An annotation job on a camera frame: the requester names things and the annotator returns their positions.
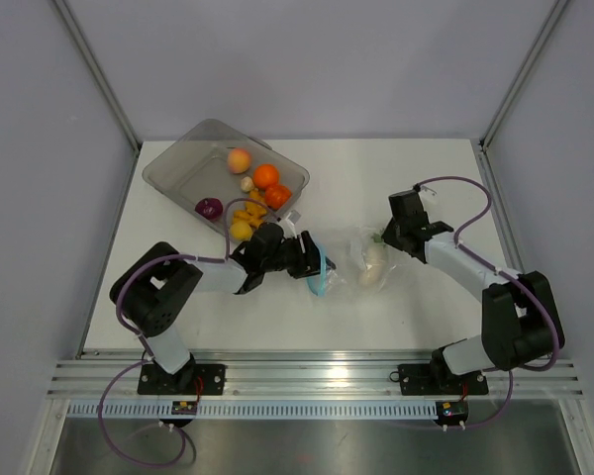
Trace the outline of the orange fake pumpkin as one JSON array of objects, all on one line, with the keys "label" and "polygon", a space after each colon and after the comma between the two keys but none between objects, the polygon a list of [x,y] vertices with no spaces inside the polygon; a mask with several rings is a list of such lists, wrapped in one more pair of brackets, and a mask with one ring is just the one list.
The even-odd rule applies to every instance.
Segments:
[{"label": "orange fake pumpkin", "polygon": [[264,191],[264,202],[272,210],[279,210],[292,197],[292,192],[286,186],[275,183]]}]

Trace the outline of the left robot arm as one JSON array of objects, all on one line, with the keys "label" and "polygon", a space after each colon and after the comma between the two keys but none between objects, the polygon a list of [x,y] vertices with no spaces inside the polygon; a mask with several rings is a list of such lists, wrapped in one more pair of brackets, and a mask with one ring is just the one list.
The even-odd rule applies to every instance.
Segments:
[{"label": "left robot arm", "polygon": [[226,367],[202,364],[182,340],[175,321],[194,293],[244,295],[270,272],[307,279],[323,294],[335,264],[308,232],[289,237],[264,224],[226,258],[183,254],[165,241],[151,247],[112,286],[109,298],[120,324],[144,348],[138,382],[142,396],[219,396]]}]

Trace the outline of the beige fake garlic bulb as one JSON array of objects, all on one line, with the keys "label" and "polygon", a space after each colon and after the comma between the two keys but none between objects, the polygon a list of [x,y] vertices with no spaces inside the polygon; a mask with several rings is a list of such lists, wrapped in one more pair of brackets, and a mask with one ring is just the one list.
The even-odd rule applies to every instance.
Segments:
[{"label": "beige fake garlic bulb", "polygon": [[255,188],[253,180],[248,176],[245,176],[241,180],[240,186],[241,186],[241,190],[245,193],[249,193],[250,191],[252,191]]}]

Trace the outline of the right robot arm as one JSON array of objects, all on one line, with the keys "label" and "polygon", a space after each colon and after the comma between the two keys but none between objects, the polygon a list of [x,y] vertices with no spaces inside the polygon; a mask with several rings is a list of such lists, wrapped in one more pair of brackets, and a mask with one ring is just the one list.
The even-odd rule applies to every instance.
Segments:
[{"label": "right robot arm", "polygon": [[475,254],[451,226],[431,221],[418,188],[391,195],[389,205],[384,242],[443,272],[481,305],[479,335],[434,350],[427,363],[399,365],[403,395],[485,395],[483,371],[526,369],[540,357],[558,357],[565,335],[542,273],[503,270]]}]

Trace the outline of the fake peach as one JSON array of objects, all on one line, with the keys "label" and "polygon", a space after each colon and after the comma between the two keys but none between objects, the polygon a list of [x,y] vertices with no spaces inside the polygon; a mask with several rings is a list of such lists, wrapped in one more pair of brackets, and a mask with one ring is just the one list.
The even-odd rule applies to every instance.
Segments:
[{"label": "fake peach", "polygon": [[227,166],[231,173],[242,174],[247,172],[252,163],[251,154],[244,148],[232,148],[227,156]]}]

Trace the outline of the orange fake orange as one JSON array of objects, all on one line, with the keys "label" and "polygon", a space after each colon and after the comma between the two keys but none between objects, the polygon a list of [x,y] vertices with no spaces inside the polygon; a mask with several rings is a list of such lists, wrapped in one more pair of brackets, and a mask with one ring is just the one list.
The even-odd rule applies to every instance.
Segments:
[{"label": "orange fake orange", "polygon": [[253,172],[252,181],[257,189],[266,190],[269,186],[279,183],[280,173],[272,164],[261,164]]}]

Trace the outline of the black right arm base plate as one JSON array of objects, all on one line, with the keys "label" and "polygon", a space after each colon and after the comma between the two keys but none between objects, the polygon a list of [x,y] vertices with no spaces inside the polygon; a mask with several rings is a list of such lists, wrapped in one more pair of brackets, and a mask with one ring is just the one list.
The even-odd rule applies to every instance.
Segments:
[{"label": "black right arm base plate", "polygon": [[438,377],[429,363],[397,366],[394,381],[403,396],[486,396],[488,383],[480,371],[459,376]]}]

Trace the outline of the purple fake onion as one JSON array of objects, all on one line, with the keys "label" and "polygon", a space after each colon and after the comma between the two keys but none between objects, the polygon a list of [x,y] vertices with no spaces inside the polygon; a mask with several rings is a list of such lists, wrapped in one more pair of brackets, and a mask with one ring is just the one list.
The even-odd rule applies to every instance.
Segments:
[{"label": "purple fake onion", "polygon": [[210,222],[215,222],[222,217],[224,207],[219,199],[208,197],[201,199],[195,205],[194,211],[202,218]]}]

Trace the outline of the clear zip top bag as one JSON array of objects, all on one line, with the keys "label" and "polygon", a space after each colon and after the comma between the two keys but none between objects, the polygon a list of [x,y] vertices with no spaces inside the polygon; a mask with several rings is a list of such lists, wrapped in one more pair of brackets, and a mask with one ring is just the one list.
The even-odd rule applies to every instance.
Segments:
[{"label": "clear zip top bag", "polygon": [[335,270],[321,271],[306,282],[310,292],[320,298],[362,298],[383,289],[390,274],[400,269],[404,259],[390,246],[386,245],[388,262],[379,283],[364,287],[359,283],[363,269],[361,247],[374,233],[382,234],[383,229],[373,227],[346,227],[315,231],[313,240],[317,247],[335,265]]}]

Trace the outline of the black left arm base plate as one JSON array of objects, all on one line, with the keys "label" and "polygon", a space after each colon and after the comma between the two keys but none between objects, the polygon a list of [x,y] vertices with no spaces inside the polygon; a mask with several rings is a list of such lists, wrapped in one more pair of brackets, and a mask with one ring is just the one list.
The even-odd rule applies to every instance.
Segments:
[{"label": "black left arm base plate", "polygon": [[141,369],[137,392],[142,396],[221,396],[227,367],[223,364],[193,364],[169,374],[155,363]]}]

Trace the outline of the white fake radish with leaves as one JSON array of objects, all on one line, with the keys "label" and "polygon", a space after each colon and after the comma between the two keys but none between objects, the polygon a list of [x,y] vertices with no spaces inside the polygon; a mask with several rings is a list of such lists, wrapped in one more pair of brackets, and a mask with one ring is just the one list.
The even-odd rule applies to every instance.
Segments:
[{"label": "white fake radish with leaves", "polygon": [[379,233],[372,234],[361,247],[363,269],[359,275],[359,283],[364,287],[374,286],[380,282],[388,262],[386,245]]}]

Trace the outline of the fake fried chicken piece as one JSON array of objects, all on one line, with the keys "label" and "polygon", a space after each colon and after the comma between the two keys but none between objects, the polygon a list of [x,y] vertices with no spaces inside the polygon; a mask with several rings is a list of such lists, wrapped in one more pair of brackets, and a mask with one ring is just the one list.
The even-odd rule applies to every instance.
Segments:
[{"label": "fake fried chicken piece", "polygon": [[234,211],[232,223],[243,222],[254,229],[258,229],[263,222],[263,218],[267,215],[264,198],[256,189],[252,190],[248,197],[249,201],[244,201],[245,207],[242,210]]}]

